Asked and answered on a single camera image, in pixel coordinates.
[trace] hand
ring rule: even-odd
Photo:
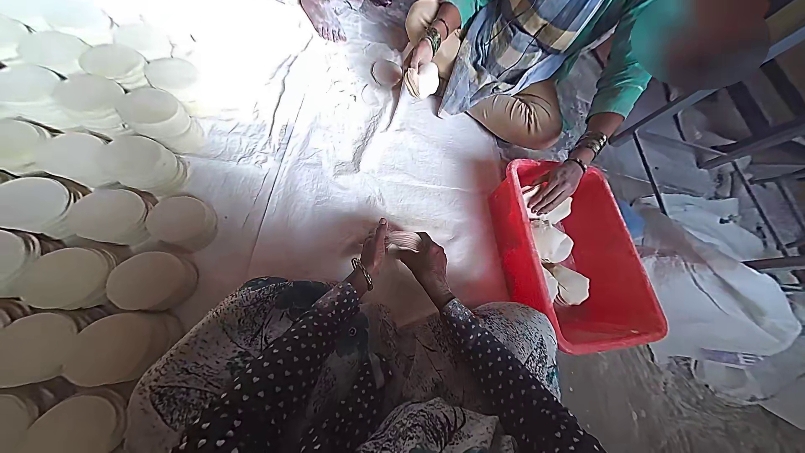
[[[380,264],[386,258],[389,251],[389,223],[384,219],[380,219],[378,227],[374,232],[366,238],[361,250],[361,262],[369,271],[371,276],[376,276],[380,269]]]
[[[401,251],[399,259],[411,270],[436,308],[441,310],[453,299],[448,286],[448,257],[427,233],[417,234],[422,238],[419,253]]]
[[[548,174],[539,178],[536,183],[523,188],[525,193],[535,185],[545,184],[528,201],[528,208],[535,214],[546,214],[556,208],[561,202],[573,195],[579,187],[579,181],[584,175],[581,166],[573,161],[563,162]]]
[[[408,67],[413,68],[418,73],[419,67],[423,64],[430,63],[431,60],[433,60],[431,43],[426,39],[422,39],[419,41],[419,44],[416,44],[414,50],[411,51],[411,62],[408,64]]]
[[[378,271],[380,270],[380,264],[383,262],[383,259],[386,258],[386,254],[389,252],[389,225],[388,222],[384,219],[380,219],[380,223],[378,223],[378,227],[366,238],[366,241],[363,243],[363,249],[361,250],[361,263],[366,268],[366,271],[369,272],[369,275],[374,279],[378,276]],[[352,271],[351,274],[347,276],[345,279],[347,283],[350,283],[358,293],[358,297],[363,297],[366,294],[366,291],[369,290],[369,284],[366,281],[366,277],[363,275],[360,269],[355,269]]]

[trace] bracelet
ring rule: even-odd
[[[369,275],[369,271],[366,270],[366,266],[358,258],[353,258],[353,270],[360,269],[361,273],[363,273],[363,278],[366,279],[366,290],[371,291],[373,288],[372,285],[372,276]]]
[[[565,159],[565,162],[576,162],[581,167],[581,174],[585,174],[587,172],[587,165],[581,161],[578,157],[568,157]]]
[[[450,36],[450,26],[448,25],[447,21],[442,19],[441,17],[437,17],[436,20],[434,20],[433,23],[431,23],[431,25],[437,22],[441,22],[444,24],[444,36],[445,37]]]
[[[593,160],[598,157],[598,154],[601,152],[602,149],[606,146],[606,142],[609,137],[606,136],[603,132],[585,132],[579,140],[576,142],[576,148],[587,148],[592,150],[593,153]]]
[[[436,28],[431,25],[425,31],[424,39],[427,39],[427,41],[431,43],[431,50],[433,51],[433,56],[436,56],[436,52],[439,51],[439,46],[442,45],[442,35],[440,35],[439,31],[436,30]]]

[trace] floor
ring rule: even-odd
[[[556,157],[562,150],[500,148],[465,115],[436,119],[431,101],[409,106],[402,125],[395,123],[400,110],[367,88],[366,71],[373,59],[404,47],[410,3],[386,9],[345,3],[347,44],[322,42],[296,4],[137,5],[139,14],[171,30],[172,39],[191,36],[181,39],[188,59],[220,88],[210,100],[215,114],[203,120],[208,155],[192,161],[188,187],[215,206],[220,234],[195,256],[200,290],[177,310],[186,327],[249,276],[341,278],[349,270],[345,257],[381,214],[400,227],[436,231],[451,258],[452,283],[468,303],[506,297],[485,209],[485,195],[500,181],[498,157]],[[355,55],[360,58],[349,58]],[[578,83],[594,80],[597,71],[592,57],[582,58],[571,77],[576,85],[559,88],[575,131],[592,98],[590,85]],[[628,122],[662,102],[661,86],[652,85]],[[672,123],[650,131],[676,134]],[[446,148],[433,164],[431,148],[439,146]],[[717,172],[698,170],[690,153],[649,144],[646,156],[664,192],[709,197],[718,189]],[[633,143],[607,149],[597,163],[620,199],[651,194]],[[412,195],[423,190],[428,203]],[[751,213],[746,217],[745,226],[757,225]],[[428,312],[410,283],[400,278],[382,289],[398,301],[392,308],[403,324]],[[678,359],[660,368],[647,347],[562,355],[563,402],[609,451],[805,451],[805,431],[759,406],[725,404],[691,378],[688,365]]]

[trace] woman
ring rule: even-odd
[[[578,187],[651,78],[634,58],[634,20],[652,0],[418,0],[406,30],[412,68],[433,61],[449,80],[440,114],[469,113],[493,134],[529,149],[562,132],[556,82],[581,51],[614,29],[587,131],[548,175],[530,208],[544,213]]]
[[[545,316],[461,305],[427,234],[400,258],[441,321],[406,333],[361,305],[387,231],[337,285],[256,279],[219,305],[139,382],[129,451],[603,451],[559,403]]]
[[[587,131],[529,201],[544,214],[576,191],[632,110],[651,79],[644,67],[689,91],[735,83],[766,57],[767,7],[766,0],[418,0],[406,19],[410,66],[433,61],[448,80],[440,114],[467,112],[505,141],[542,149],[562,131],[556,82],[613,31]]]

